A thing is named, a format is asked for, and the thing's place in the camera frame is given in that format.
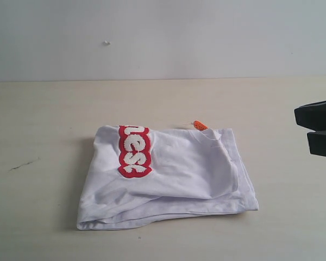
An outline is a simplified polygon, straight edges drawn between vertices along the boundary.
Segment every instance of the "white t-shirt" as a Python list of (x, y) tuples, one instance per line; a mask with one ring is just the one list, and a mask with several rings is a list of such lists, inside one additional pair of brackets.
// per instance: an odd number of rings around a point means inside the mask
[(258, 210), (231, 129), (101, 127), (80, 199), (81, 230)]

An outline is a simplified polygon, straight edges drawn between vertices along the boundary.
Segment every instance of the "red logo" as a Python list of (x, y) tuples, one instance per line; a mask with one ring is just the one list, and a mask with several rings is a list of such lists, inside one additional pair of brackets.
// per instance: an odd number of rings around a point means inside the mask
[(121, 150), (118, 171), (123, 177), (142, 178), (152, 171), (148, 132), (148, 128), (138, 126), (120, 126), (118, 129)]

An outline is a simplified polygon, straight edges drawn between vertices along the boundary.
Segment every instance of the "folded white shirt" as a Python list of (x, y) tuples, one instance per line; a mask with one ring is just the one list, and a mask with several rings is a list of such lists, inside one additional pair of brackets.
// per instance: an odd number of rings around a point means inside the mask
[(128, 229), (258, 210), (231, 129), (105, 126), (94, 147), (78, 229)]

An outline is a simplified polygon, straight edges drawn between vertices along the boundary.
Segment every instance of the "white wall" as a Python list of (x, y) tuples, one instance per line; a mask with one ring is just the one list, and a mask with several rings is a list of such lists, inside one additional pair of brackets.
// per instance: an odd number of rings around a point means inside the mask
[(0, 81), (298, 74), (326, 74), (326, 0), (0, 0)]

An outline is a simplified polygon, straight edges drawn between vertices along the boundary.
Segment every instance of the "black clamp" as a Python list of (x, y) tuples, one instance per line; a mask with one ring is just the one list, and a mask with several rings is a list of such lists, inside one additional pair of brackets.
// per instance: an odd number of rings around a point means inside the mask
[(310, 153), (326, 157), (326, 101), (301, 106), (294, 115), (297, 125), (315, 131), (308, 133)]

